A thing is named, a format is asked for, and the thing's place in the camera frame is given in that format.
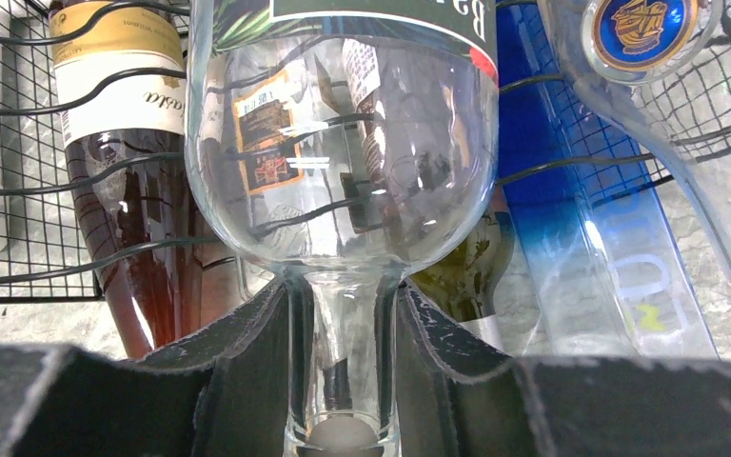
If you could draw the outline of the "dark bottle silver capsule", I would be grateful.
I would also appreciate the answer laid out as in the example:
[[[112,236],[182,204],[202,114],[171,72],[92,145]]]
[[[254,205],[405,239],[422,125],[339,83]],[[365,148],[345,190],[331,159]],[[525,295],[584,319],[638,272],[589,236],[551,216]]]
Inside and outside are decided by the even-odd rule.
[[[514,228],[504,191],[494,193],[473,230],[446,257],[411,276],[441,311],[502,350],[494,292],[513,255]]]

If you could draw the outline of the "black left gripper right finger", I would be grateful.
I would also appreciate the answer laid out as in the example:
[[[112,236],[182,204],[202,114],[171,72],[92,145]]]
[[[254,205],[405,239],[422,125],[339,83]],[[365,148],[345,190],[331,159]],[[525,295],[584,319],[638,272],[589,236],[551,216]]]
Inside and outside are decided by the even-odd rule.
[[[510,357],[397,296],[406,456],[731,456],[731,363]]]

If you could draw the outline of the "dark bottle black capsule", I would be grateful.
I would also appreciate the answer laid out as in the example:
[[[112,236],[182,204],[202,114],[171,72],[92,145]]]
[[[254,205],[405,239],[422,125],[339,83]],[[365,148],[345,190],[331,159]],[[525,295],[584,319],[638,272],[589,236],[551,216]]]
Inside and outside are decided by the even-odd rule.
[[[299,36],[241,50],[232,106],[238,163],[258,241],[343,244],[397,225],[383,175],[366,160],[364,107],[379,82],[373,41]]]

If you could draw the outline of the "clear bottle black cap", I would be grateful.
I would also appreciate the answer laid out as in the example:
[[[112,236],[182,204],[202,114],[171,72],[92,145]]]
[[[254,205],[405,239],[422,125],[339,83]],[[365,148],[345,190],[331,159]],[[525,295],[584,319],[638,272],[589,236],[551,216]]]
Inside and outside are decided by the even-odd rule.
[[[578,98],[679,183],[731,285],[731,1],[542,1]]]

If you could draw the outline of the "clear bottle silver cap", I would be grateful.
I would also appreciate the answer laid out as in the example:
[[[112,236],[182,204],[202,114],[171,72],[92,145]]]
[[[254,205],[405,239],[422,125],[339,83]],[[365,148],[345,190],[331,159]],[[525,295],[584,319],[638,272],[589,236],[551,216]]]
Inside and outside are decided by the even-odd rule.
[[[395,456],[395,296],[484,212],[492,1],[194,1],[188,179],[288,294],[287,456]]]

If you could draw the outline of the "dark bottle gold foil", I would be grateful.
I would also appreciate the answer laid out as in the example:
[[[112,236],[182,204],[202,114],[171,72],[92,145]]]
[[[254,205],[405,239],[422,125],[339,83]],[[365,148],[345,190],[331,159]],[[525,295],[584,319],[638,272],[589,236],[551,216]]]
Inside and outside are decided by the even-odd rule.
[[[49,31],[75,216],[128,357],[224,312],[184,166],[181,37],[161,1],[55,1]]]

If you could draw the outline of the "blue glass bottle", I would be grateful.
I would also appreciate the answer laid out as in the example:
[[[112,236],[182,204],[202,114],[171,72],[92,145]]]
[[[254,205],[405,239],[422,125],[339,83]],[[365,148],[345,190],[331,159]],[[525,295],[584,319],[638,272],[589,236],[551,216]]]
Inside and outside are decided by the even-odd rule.
[[[500,172],[556,355],[717,351],[636,142],[578,100],[532,1],[497,10]]]

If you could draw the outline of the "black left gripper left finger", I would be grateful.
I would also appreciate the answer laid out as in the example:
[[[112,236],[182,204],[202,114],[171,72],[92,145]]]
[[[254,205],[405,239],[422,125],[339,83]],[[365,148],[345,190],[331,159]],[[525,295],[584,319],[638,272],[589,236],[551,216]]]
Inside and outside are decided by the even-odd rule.
[[[250,301],[140,361],[0,345],[0,456],[279,456],[286,301]]]

